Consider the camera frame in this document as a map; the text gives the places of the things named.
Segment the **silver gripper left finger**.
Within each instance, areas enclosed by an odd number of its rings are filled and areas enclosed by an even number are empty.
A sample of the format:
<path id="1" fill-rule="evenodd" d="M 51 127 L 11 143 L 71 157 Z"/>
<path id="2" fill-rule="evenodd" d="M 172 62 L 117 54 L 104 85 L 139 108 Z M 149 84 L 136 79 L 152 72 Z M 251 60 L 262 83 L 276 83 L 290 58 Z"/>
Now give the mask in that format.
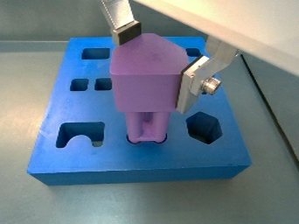
<path id="1" fill-rule="evenodd" d="M 128 0 L 100 0 L 113 42 L 121 46 L 141 34 L 141 23 L 135 20 Z"/>

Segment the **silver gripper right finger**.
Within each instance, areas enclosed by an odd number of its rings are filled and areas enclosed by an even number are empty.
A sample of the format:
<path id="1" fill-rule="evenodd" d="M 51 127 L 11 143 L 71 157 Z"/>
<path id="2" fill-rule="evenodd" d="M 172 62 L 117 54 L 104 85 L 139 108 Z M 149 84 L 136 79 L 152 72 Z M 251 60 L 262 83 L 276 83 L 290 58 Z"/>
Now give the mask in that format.
<path id="1" fill-rule="evenodd" d="M 176 110 L 181 114 L 191 109 L 202 93 L 210 95 L 216 93 L 220 81 L 215 78 L 215 74 L 231 64 L 239 49 L 215 37 L 208 37 L 206 52 L 208 56 L 199 56 L 181 70 L 181 86 L 176 102 Z"/>

